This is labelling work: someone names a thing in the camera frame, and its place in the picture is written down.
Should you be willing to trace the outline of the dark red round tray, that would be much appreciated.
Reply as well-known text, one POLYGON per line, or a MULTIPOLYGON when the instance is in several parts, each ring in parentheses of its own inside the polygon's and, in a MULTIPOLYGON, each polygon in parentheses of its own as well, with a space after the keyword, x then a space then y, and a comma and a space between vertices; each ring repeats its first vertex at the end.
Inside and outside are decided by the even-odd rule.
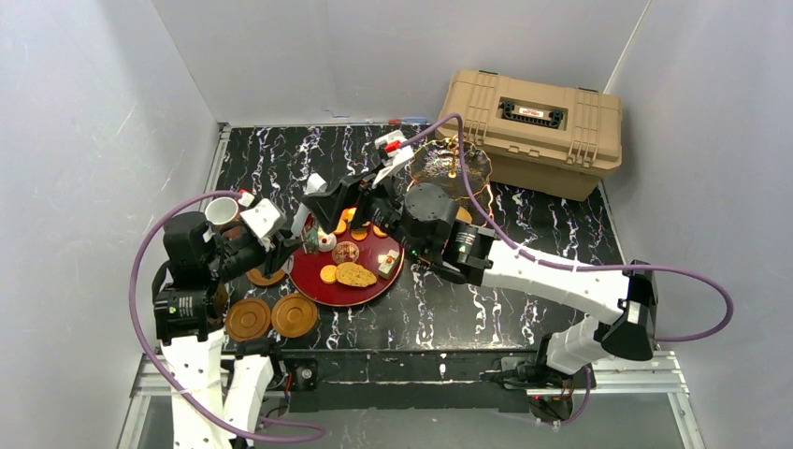
POLYGON ((337 245, 332 252, 305 254, 297 250, 285 266, 297 290, 319 304, 331 307, 352 307, 366 303, 384 293, 397 280, 401 270, 404 251, 392 238, 378 238, 372 231, 373 224, 366 223, 361 229, 352 229, 350 224, 354 208, 346 209, 341 219, 347 221, 348 229, 337 236, 337 245), (400 252, 400 262, 393 276, 386 280, 378 275, 378 256, 390 250, 400 252), (372 271, 378 281, 366 288, 343 285, 336 280, 324 281, 321 273, 327 266, 354 262, 372 271))

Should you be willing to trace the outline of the small decorated white cake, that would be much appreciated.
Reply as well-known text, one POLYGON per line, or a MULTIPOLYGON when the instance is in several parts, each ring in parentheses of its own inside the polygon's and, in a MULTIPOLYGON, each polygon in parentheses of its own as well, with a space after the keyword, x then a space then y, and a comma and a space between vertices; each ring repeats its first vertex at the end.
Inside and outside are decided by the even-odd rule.
POLYGON ((378 256, 378 275, 383 279, 390 279, 398 268, 400 262, 400 252, 390 250, 378 256))

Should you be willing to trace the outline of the three-tier glass cake stand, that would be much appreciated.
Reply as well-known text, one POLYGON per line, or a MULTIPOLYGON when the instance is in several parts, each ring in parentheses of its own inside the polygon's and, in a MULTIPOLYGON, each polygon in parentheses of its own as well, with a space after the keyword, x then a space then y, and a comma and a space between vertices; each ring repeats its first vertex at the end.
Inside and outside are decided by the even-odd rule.
POLYGON ((463 171, 458 150, 457 137, 430 140, 423 144, 415 152, 410 164, 410 187, 419 183, 438 186, 459 208, 465 208, 471 214, 473 225, 487 226, 474 204, 493 217, 491 160, 484 151, 466 140, 463 154, 466 170, 463 171))

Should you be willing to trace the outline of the orange muffin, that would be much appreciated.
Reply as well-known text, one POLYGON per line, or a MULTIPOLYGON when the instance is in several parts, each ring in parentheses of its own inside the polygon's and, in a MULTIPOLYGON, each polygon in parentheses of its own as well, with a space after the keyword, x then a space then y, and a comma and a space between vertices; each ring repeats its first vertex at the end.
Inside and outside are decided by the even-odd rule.
POLYGON ((456 214, 456 219, 460 220, 464 223, 471 224, 472 223, 472 216, 471 214, 465 209, 460 207, 456 214))

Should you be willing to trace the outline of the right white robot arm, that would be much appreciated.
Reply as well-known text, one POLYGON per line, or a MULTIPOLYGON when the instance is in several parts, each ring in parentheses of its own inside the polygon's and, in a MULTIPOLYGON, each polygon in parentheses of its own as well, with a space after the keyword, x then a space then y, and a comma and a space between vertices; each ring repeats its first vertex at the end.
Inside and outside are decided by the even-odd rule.
POLYGON ((572 375, 609 356, 647 361, 654 355, 655 291, 645 271, 546 267, 494 229, 457 219, 458 204, 431 183, 415 184, 399 196, 390 181, 346 177, 326 192, 304 194, 300 208, 326 233, 355 208, 357 223, 378 226, 410 260, 448 282, 524 291, 586 313, 581 323, 542 340, 543 368, 572 375))

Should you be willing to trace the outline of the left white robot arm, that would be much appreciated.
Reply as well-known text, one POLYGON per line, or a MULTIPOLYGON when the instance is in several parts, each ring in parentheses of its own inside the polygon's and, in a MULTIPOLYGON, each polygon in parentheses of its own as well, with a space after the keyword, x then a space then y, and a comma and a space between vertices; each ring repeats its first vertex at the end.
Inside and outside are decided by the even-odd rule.
POLYGON ((227 239, 200 211, 166 221, 163 243, 168 260, 152 283, 156 337, 162 343, 172 390, 176 448, 251 448, 253 441, 218 427, 186 399, 196 402, 230 426, 254 433, 268 385, 282 373, 273 339, 242 343, 223 384, 223 314, 229 300, 225 284, 251 268, 281 268, 298 248, 297 239, 278 230, 267 250, 250 230, 227 239))

